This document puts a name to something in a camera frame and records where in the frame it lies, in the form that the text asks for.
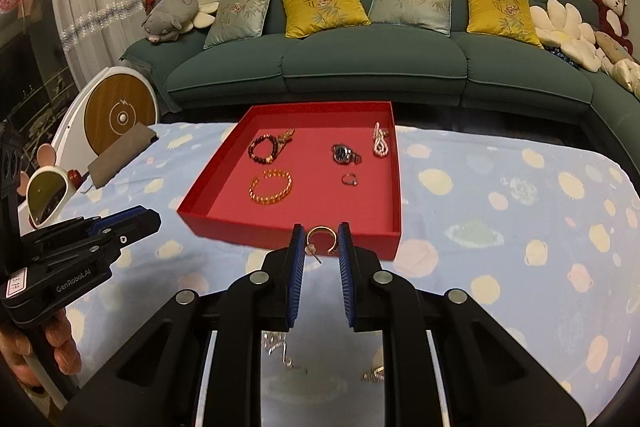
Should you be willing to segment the person's left hand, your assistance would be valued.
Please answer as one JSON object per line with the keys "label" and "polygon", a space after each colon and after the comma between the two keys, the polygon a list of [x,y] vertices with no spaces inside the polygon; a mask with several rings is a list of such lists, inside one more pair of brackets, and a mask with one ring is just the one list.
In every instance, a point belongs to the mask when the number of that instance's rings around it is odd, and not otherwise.
{"label": "person's left hand", "polygon": [[[60,371],[65,375],[77,375],[81,371],[81,356],[65,309],[50,317],[42,327],[48,343],[54,348],[54,358]],[[26,363],[27,355],[32,354],[32,345],[25,335],[9,323],[1,325],[1,353],[23,385],[29,388],[41,386],[37,376]]]}

